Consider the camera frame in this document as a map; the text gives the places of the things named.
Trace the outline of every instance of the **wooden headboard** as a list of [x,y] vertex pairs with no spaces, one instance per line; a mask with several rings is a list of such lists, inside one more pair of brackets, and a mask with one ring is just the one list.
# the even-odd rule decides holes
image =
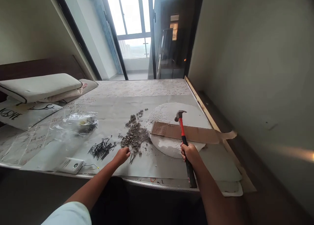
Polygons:
[[[73,55],[0,65],[0,80],[59,73],[69,74],[76,79],[86,78],[84,71]],[[6,98],[7,95],[0,92],[0,102],[5,101]]]

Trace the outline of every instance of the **round white foam board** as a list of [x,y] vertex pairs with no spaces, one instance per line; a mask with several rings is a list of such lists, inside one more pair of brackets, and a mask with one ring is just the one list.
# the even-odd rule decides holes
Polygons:
[[[187,112],[183,113],[182,117],[183,125],[212,129],[207,118],[197,107],[174,102],[162,104],[156,107],[151,112],[147,121],[147,131],[151,133],[155,121],[178,125],[179,122],[174,121],[174,118],[176,117],[178,110],[184,110]],[[167,137],[159,137],[152,134],[150,134],[150,139],[154,146],[165,155],[168,155],[173,158],[182,158],[180,152],[181,149],[180,144],[182,140]],[[198,151],[200,151],[205,146],[205,143],[196,142],[191,143],[195,145]]]

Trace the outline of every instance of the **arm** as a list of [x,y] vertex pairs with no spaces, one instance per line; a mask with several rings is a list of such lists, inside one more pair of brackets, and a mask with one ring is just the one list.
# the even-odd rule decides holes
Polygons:
[[235,211],[229,206],[212,175],[207,170],[195,146],[181,145],[183,160],[191,162],[200,188],[208,224],[240,224]]
[[69,199],[67,199],[65,203],[71,201],[81,202],[89,211],[91,211],[112,174],[128,159],[130,154],[130,149],[128,147],[119,149],[114,159]]

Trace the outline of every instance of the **cushion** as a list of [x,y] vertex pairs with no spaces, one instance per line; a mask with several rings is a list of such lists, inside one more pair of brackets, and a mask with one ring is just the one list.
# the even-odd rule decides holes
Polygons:
[[21,103],[8,97],[0,103],[0,121],[22,130],[29,130],[39,121],[62,109],[52,103]]
[[22,103],[36,102],[80,87],[82,83],[68,74],[0,81],[0,91]]
[[65,98],[62,100],[62,102],[69,103],[69,102],[73,101],[74,99],[84,95],[85,93],[88,93],[89,91],[93,90],[94,88],[96,88],[98,86],[98,83],[96,83],[95,81],[92,81],[92,80],[80,79],[80,81],[82,83],[87,83],[87,86],[85,88],[83,88],[83,92],[78,96]]
[[70,91],[67,91],[67,92],[64,92],[61,94],[57,94],[57,95],[54,95],[51,97],[46,97],[46,98],[40,99],[39,101],[51,103],[51,102],[57,102],[57,101],[60,101],[62,99],[70,98],[70,97],[77,98],[78,96],[80,96],[83,93],[83,89],[84,89],[83,87],[78,88],[78,89],[73,89],[73,90],[70,90]]

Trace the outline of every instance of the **black rubber grip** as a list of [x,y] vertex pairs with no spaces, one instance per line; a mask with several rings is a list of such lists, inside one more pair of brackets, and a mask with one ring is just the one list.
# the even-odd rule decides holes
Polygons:
[[[188,145],[185,136],[182,136],[182,142],[183,142],[183,144]],[[185,164],[186,164],[186,171],[187,171],[187,178],[189,180],[189,185],[191,188],[197,188],[197,184],[196,184],[196,180],[195,180],[195,176],[194,176],[194,171],[193,171],[193,166],[187,158],[186,158]]]

